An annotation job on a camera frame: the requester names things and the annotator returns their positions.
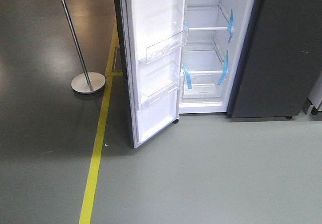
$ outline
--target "stand base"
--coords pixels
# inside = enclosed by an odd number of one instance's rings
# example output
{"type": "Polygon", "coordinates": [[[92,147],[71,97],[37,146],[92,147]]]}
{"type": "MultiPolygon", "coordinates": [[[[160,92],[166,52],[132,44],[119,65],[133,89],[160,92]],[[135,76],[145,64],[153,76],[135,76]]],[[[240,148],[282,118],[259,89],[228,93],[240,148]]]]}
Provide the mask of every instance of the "stand base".
{"type": "Polygon", "coordinates": [[[84,74],[75,77],[71,82],[72,89],[81,94],[92,94],[102,89],[105,85],[106,79],[102,74],[89,72],[89,78],[91,81],[90,85],[87,84],[84,74]]]}

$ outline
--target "door shelf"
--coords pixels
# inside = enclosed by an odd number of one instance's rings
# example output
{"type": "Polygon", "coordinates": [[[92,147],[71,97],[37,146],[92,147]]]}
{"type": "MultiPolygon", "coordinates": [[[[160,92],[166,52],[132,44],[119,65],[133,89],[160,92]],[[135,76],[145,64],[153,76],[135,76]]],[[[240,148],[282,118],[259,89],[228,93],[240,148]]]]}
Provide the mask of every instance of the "door shelf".
{"type": "Polygon", "coordinates": [[[139,61],[150,64],[157,59],[173,52],[176,49],[186,45],[188,38],[188,27],[184,27],[183,31],[146,48],[146,54],[139,61]]]}
{"type": "Polygon", "coordinates": [[[142,92],[141,97],[141,104],[143,107],[149,107],[151,104],[156,103],[157,101],[163,99],[164,97],[174,93],[180,88],[180,85],[182,85],[183,82],[183,76],[180,79],[177,79],[176,81],[169,80],[168,82],[165,82],[164,87],[162,87],[159,90],[153,90],[150,89],[150,91],[142,92]]]}

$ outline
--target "refrigerator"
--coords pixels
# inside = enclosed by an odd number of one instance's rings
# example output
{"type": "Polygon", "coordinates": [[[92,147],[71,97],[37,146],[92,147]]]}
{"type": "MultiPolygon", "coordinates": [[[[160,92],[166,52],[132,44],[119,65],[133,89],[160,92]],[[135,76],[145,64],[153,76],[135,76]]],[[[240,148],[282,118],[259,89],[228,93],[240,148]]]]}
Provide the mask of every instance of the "refrigerator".
{"type": "Polygon", "coordinates": [[[227,113],[232,118],[291,119],[300,113],[322,71],[322,0],[259,2],[227,113]]]}
{"type": "MultiPolygon", "coordinates": [[[[254,87],[241,87],[248,79],[252,49],[256,38],[270,36],[265,28],[258,30],[270,24],[267,20],[259,24],[266,0],[114,1],[134,148],[177,123],[179,114],[233,116],[234,109],[247,102],[240,96],[254,87]]],[[[265,59],[257,58],[251,69],[259,68],[261,61],[265,59]]],[[[265,71],[272,81],[283,73],[274,68],[265,71]]],[[[260,78],[252,81],[255,88],[260,78]]]]}

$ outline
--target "gray floor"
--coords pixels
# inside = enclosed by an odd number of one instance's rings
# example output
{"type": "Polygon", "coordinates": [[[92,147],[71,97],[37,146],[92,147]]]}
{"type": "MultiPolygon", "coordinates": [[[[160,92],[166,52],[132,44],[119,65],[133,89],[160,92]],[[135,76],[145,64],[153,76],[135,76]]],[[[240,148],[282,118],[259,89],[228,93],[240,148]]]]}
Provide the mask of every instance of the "gray floor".
{"type": "Polygon", "coordinates": [[[132,150],[113,84],[93,223],[322,223],[321,115],[183,116],[132,150]]]}
{"type": "MultiPolygon", "coordinates": [[[[89,71],[105,72],[113,0],[67,0],[89,71]]],[[[78,223],[102,92],[82,68],[60,0],[0,0],[0,223],[78,223]]]]}
{"type": "MultiPolygon", "coordinates": [[[[8,1],[0,0],[0,223],[78,223],[102,96],[70,90],[81,69],[59,2],[41,1],[47,13],[30,18],[18,9],[26,3],[8,1]]],[[[96,25],[80,29],[93,71],[105,68],[111,1],[72,3],[79,24],[96,25]]],[[[92,223],[322,223],[321,123],[304,114],[182,116],[133,150],[114,78],[92,223]]]]}

